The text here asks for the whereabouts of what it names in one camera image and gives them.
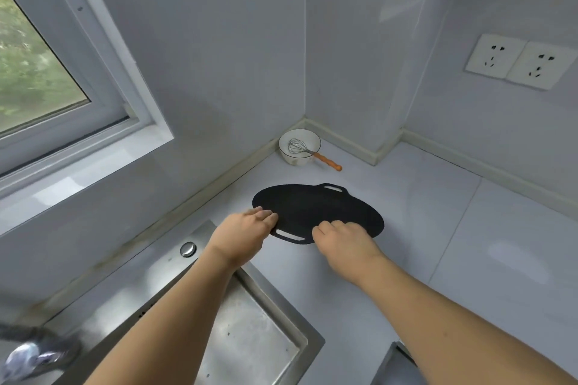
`green foliage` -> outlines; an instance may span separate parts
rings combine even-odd
[[[0,132],[85,99],[13,0],[0,0]]]

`wall socket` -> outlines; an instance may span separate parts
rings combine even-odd
[[[466,70],[493,78],[505,78],[527,41],[518,38],[483,34],[468,61]]]
[[[529,42],[507,76],[508,81],[550,90],[578,57],[578,51]]]

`stainless steel sink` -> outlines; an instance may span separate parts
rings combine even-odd
[[[82,384],[192,265],[214,229],[213,223],[206,222],[192,235],[166,247],[169,251],[161,257],[154,250],[149,257],[146,253],[136,256],[138,262],[129,261],[93,288],[95,292],[85,294],[56,316],[47,326],[60,334],[76,334],[87,352],[56,381],[47,377],[34,383]],[[197,245],[191,258],[179,253],[180,245],[187,241]],[[91,305],[101,297],[106,301],[94,310]],[[73,316],[77,322],[78,316],[84,316],[76,329],[70,327]],[[248,264],[235,273],[228,286],[195,384],[297,384],[324,343],[303,316]]]

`white bowl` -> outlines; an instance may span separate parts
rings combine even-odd
[[[297,130],[287,131],[279,139],[279,149],[281,150],[281,154],[285,161],[293,166],[303,166],[308,162],[311,162],[313,156],[307,152],[301,154],[293,154],[292,152],[289,152],[289,140],[291,139],[302,140],[303,143],[305,143],[305,146],[313,152],[319,151],[322,147],[322,140],[312,131],[302,130],[300,128]]]

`forearm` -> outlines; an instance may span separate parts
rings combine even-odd
[[[431,384],[573,384],[551,361],[412,278],[386,258],[360,287],[390,321]]]
[[[205,251],[184,277],[122,338],[87,385],[190,385],[233,268]]]

